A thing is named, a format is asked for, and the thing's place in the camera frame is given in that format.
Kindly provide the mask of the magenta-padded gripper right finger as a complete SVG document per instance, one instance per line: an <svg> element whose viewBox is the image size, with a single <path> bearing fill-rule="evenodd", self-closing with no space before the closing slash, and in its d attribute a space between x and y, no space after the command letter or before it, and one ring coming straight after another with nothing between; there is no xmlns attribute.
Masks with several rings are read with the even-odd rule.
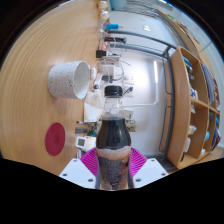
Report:
<svg viewBox="0 0 224 224"><path fill-rule="evenodd" d="M166 170L155 158L147 159L135 148L131 149L128 168L129 189L141 188L168 176Z"/></svg>

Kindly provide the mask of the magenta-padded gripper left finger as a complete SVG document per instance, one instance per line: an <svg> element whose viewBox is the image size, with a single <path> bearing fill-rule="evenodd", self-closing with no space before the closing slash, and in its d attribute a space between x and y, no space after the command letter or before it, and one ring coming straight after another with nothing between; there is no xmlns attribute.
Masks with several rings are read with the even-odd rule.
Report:
<svg viewBox="0 0 224 224"><path fill-rule="evenodd" d="M84 188L99 189L100 173L96 149L89 150L80 159L73 158L59 176Z"/></svg>

